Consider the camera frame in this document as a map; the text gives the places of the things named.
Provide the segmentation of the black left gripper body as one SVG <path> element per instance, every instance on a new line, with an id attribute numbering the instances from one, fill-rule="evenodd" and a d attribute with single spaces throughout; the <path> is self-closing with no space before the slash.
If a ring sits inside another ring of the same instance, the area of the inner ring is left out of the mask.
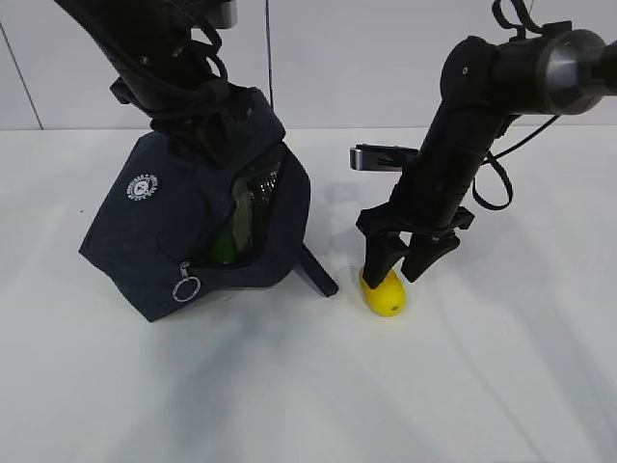
<path id="1" fill-rule="evenodd" d="M 214 167 L 231 163 L 235 157 L 235 131 L 255 109 L 254 88 L 233 84 L 229 95 L 220 102 L 197 101 L 161 111 L 148 110 L 122 79 L 117 79 L 110 90 L 120 104 L 131 104 L 149 116 L 151 130 L 171 137 Z"/>

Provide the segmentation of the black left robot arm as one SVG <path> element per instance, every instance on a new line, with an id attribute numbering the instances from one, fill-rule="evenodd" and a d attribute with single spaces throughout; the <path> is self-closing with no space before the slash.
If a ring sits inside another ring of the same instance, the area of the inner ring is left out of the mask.
<path id="1" fill-rule="evenodd" d="M 119 77 L 111 90 L 152 129 L 226 167 L 240 121 L 252 111 L 228 80 L 219 35 L 237 22 L 233 1 L 61 1 Z"/>

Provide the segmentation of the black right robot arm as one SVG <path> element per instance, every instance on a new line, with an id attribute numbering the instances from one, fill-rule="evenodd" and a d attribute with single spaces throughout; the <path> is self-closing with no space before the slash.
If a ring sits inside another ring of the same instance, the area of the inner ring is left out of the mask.
<path id="1" fill-rule="evenodd" d="M 365 238 L 362 277 L 379 286 L 395 265 L 417 280 L 454 251 L 473 215 L 463 206 L 492 145 L 513 121 L 551 121 L 588 112 L 616 93 L 616 46 L 568 21 L 536 24 L 515 2 L 514 36 L 492 44 L 476 36 L 458 43 L 441 74 L 441 104 L 417 149 L 356 145 L 351 167 L 400 175 L 389 199 L 360 213 Z"/>

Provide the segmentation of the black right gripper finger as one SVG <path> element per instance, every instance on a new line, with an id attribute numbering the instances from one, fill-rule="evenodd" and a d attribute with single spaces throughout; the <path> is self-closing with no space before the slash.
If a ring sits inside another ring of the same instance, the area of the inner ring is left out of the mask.
<path id="1" fill-rule="evenodd" d="M 408 254 L 408 245 L 398 233 L 386 232 L 366 239 L 363 280 L 370 288 L 377 288 L 392 267 Z"/>
<path id="2" fill-rule="evenodd" d="M 402 273 L 409 282 L 415 282 L 432 264 L 457 248 L 458 237 L 454 233 L 437 241 L 413 234 L 409 252 L 402 264 Z"/>

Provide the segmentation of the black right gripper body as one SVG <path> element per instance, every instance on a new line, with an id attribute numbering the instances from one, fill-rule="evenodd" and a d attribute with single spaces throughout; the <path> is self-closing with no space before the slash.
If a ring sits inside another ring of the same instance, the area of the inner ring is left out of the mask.
<path id="1" fill-rule="evenodd" d="M 467 230 L 475 216 L 463 206 L 459 206 L 453 218 L 443 226 L 431 225 L 420 219 L 409 218 L 396 210 L 392 204 L 363 209 L 356 222 L 357 228 L 366 237 L 395 232 L 410 232 L 428 237 L 433 241 L 441 241 L 453 235 L 456 229 Z"/>

